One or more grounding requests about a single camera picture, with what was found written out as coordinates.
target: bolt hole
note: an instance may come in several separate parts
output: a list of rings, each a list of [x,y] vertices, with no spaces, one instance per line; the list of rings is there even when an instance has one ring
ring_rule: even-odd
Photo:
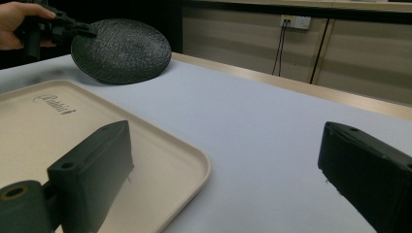
[[[63,165],[61,165],[61,168],[63,168],[63,169],[69,169],[69,168],[71,168],[71,167],[73,167],[75,164],[73,164],[73,163],[64,163]]]
[[[24,191],[22,187],[16,187],[6,193],[6,197],[15,197]]]

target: logo on tray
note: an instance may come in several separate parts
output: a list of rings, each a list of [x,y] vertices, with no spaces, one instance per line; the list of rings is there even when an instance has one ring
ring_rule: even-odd
[[[53,109],[55,109],[61,115],[68,115],[76,112],[76,110],[71,109],[68,105],[64,104],[61,100],[58,99],[56,95],[41,95],[33,99],[35,103],[46,103]]]

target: wall socket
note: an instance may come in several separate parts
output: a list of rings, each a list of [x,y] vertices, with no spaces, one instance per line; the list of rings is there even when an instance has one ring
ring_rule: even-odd
[[[287,20],[288,23],[286,27],[298,28],[298,29],[309,29],[310,17],[298,17],[298,16],[288,16],[282,15],[280,26],[284,25],[284,21]]]

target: beige tray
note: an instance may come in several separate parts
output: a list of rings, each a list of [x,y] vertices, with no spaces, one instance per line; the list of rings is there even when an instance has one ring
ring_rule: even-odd
[[[0,187],[44,183],[57,158],[122,119],[129,122],[135,169],[99,233],[161,231],[206,183],[207,155],[68,81],[0,95]]]

